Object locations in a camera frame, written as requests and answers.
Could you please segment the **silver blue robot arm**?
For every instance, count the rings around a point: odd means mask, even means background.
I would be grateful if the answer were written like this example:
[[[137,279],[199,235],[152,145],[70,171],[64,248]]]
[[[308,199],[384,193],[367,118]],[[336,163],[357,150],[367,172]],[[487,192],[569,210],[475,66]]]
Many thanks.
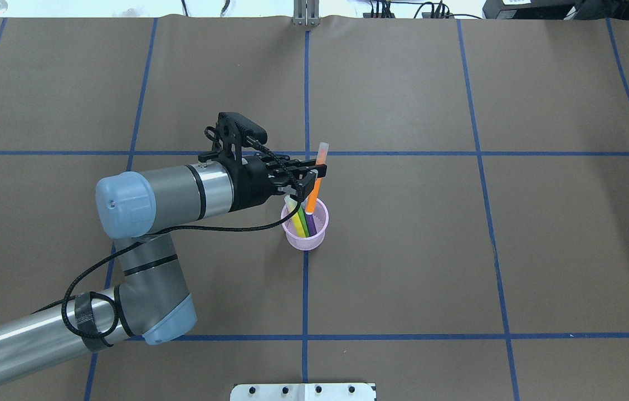
[[[214,231],[213,216],[289,195],[303,202],[325,162],[258,151],[206,152],[196,163],[126,171],[97,184],[97,207],[115,252],[68,285],[64,297],[0,325],[0,386],[141,336],[160,345],[197,321],[171,234]]]

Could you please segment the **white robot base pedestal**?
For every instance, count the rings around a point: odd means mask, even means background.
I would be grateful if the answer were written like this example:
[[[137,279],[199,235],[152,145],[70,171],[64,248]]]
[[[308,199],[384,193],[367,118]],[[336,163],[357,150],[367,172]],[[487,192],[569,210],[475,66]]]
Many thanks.
[[[279,383],[235,385],[230,400],[376,400],[369,383]]]

